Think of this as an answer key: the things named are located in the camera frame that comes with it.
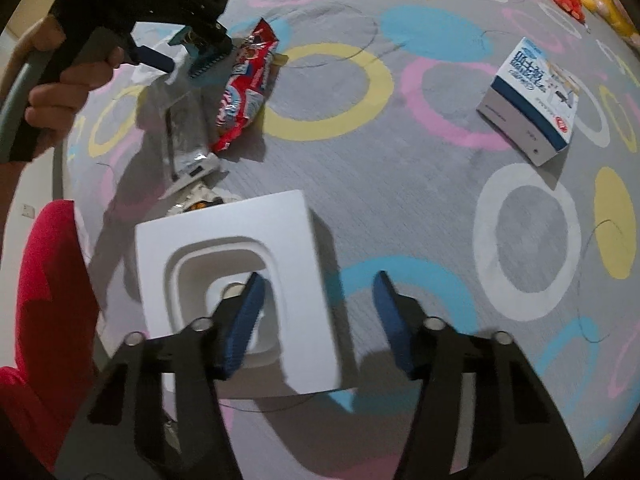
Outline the teal candy wrapper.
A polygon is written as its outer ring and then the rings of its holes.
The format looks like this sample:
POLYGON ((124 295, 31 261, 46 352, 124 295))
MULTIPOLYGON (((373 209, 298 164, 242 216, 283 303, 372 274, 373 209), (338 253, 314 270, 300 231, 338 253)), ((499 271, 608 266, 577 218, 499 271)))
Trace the teal candy wrapper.
POLYGON ((171 47, 181 46, 186 49, 186 53, 191 59, 189 66, 194 58, 209 49, 228 46, 228 44, 232 44, 233 46, 232 39, 228 35, 228 30, 219 23, 201 28, 200 30, 195 30, 191 26, 183 26, 182 29, 178 30, 178 32, 169 39, 168 44, 171 47))

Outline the red snack wrapper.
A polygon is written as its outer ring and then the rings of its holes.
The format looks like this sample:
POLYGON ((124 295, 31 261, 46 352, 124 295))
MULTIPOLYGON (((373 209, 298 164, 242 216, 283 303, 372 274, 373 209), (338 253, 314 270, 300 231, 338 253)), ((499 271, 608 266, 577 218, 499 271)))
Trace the red snack wrapper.
POLYGON ((279 39, 261 18, 236 52, 216 116, 217 139, 209 145, 219 154, 257 117, 265 103, 271 65, 279 39))

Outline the silver foil sachet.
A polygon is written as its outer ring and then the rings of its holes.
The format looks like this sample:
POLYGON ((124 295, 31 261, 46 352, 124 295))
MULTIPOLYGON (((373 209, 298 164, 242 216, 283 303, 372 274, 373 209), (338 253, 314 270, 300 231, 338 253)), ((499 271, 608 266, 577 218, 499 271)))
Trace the silver foil sachet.
POLYGON ((164 113, 162 141, 165 191, 173 196, 220 169, 220 160, 209 148, 208 123, 200 89, 191 90, 164 113))

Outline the white square box tray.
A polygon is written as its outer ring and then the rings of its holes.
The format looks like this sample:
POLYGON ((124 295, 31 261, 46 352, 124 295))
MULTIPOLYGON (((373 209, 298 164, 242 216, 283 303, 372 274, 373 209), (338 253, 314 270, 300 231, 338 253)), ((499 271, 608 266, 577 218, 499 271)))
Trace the white square box tray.
POLYGON ((302 191, 239 200, 136 227, 146 330, 177 333, 242 292, 250 274, 266 282, 241 368, 219 394, 274 398, 336 389, 342 379, 314 230, 302 191))

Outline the white orange snack packet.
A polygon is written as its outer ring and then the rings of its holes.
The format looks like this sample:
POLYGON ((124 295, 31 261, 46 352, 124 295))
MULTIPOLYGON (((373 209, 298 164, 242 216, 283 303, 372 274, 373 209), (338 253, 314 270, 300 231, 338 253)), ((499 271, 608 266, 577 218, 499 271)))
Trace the white orange snack packet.
POLYGON ((168 209, 166 216, 184 214, 194 210, 205 209, 217 205, 239 202, 242 197, 223 188, 210 188, 203 181, 198 181, 178 194, 168 209))

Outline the blue white carton box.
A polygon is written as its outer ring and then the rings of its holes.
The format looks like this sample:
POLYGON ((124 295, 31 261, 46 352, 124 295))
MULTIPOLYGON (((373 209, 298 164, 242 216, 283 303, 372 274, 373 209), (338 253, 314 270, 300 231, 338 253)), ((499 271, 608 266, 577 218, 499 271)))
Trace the blue white carton box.
POLYGON ((578 101, 570 74, 524 37, 497 70, 477 111, 541 167, 570 145, 578 101))

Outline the grey bedsheet with coloured circles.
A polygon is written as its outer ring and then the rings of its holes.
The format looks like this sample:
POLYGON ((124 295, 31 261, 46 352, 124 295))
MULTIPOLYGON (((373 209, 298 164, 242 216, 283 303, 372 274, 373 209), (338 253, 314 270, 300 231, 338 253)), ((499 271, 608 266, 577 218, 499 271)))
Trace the grey bedsheet with coloured circles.
POLYGON ((247 479, 388 479, 420 387, 372 304, 385 271, 457 330, 511 332, 586 474, 633 479, 639 434, 639 58, 597 16, 550 0, 230 0, 235 36, 279 37, 266 107, 224 155, 218 190, 299 190, 341 352, 327 392, 288 368, 240 375, 221 411, 247 479), (570 72, 574 136, 533 167, 477 113, 522 38, 570 72))

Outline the small red doll plush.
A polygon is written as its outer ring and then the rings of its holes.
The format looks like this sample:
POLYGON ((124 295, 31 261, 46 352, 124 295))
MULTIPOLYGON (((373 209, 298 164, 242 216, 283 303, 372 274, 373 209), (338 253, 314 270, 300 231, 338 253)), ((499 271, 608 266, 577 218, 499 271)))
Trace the small red doll plush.
POLYGON ((568 15, 579 23, 584 24, 586 21, 584 10, 582 10, 582 2, 580 0, 553 0, 568 15))

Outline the yellow white round plush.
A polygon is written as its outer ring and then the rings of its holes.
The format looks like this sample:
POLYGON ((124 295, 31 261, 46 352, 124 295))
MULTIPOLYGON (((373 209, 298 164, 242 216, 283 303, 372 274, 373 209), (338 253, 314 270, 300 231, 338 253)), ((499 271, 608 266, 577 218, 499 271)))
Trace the yellow white round plush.
POLYGON ((639 32, 620 0, 580 0, 590 12, 600 15, 623 40, 638 46, 639 32))

